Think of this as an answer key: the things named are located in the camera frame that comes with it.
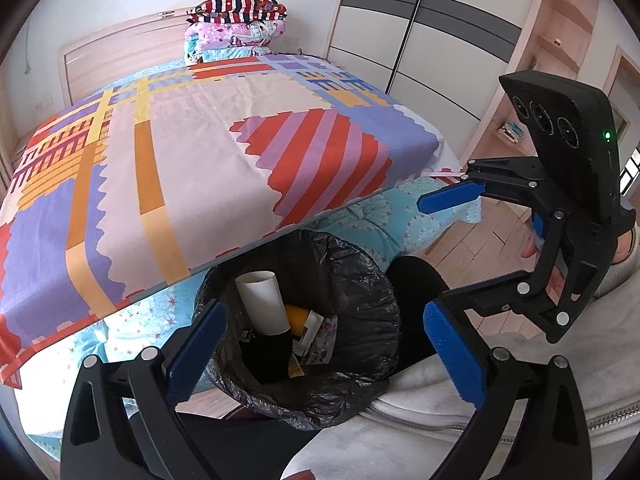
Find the yellow tape roll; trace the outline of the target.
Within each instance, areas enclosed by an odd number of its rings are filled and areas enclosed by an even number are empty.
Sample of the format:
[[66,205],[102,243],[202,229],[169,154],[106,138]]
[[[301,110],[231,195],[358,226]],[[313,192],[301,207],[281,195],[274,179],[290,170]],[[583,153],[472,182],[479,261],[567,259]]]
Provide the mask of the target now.
[[286,304],[284,307],[292,334],[297,337],[300,342],[306,341],[308,339],[307,334],[309,328],[307,327],[307,321],[310,317],[310,311],[291,306],[290,304]]

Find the black trash bag bin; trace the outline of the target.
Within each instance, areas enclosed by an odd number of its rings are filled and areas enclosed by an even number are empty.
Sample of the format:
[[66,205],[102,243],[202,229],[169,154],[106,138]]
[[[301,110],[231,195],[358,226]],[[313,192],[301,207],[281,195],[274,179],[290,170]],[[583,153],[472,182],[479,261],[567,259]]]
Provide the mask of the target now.
[[227,310],[205,373],[250,410],[299,430],[352,418],[398,361],[392,285],[357,246],[298,230],[215,266],[195,296]]

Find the white grey sliding wardrobe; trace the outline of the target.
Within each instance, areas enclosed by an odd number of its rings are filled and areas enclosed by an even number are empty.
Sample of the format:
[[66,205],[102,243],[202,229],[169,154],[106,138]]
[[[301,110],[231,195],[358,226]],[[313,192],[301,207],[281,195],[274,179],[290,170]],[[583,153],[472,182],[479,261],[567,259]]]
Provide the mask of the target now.
[[488,110],[533,0],[342,0],[338,67],[433,124],[463,154]]

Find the white cardboard tube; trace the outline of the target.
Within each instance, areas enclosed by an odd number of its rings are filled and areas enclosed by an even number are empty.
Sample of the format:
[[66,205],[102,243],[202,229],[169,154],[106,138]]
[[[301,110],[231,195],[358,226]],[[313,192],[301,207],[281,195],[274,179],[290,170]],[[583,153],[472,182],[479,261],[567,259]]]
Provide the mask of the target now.
[[276,274],[271,271],[248,272],[238,276],[234,282],[256,330],[267,336],[277,336],[290,329]]

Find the colourful patterned bed mat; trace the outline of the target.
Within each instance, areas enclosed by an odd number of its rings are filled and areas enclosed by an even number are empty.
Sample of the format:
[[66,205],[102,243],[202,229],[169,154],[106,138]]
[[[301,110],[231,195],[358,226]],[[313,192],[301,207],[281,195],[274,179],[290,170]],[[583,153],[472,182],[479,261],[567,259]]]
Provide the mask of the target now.
[[438,130],[307,55],[205,63],[43,124],[1,206],[1,380],[37,352],[289,226],[457,170]]

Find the striped folded blanket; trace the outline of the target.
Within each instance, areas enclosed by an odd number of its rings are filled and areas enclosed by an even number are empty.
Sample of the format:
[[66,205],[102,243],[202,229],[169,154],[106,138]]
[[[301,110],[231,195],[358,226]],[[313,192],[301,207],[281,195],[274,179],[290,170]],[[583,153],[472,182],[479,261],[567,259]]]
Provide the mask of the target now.
[[190,24],[250,24],[284,21],[286,6],[277,0],[205,0],[186,12]]

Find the pink cartoon folded quilt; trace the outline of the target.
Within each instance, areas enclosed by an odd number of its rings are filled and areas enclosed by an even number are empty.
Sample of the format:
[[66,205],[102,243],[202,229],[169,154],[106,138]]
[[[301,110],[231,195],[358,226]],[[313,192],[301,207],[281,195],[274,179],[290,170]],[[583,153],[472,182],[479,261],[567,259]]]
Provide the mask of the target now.
[[285,20],[254,21],[250,24],[197,22],[184,33],[184,64],[267,55],[271,53],[270,42],[284,32]]

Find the light wood headboard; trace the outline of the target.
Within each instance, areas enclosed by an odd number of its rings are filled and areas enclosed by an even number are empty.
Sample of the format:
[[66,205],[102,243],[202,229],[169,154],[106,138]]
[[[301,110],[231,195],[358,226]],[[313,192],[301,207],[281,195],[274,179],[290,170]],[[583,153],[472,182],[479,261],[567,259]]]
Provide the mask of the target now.
[[63,103],[71,106],[123,76],[182,58],[186,9],[124,21],[58,50]]

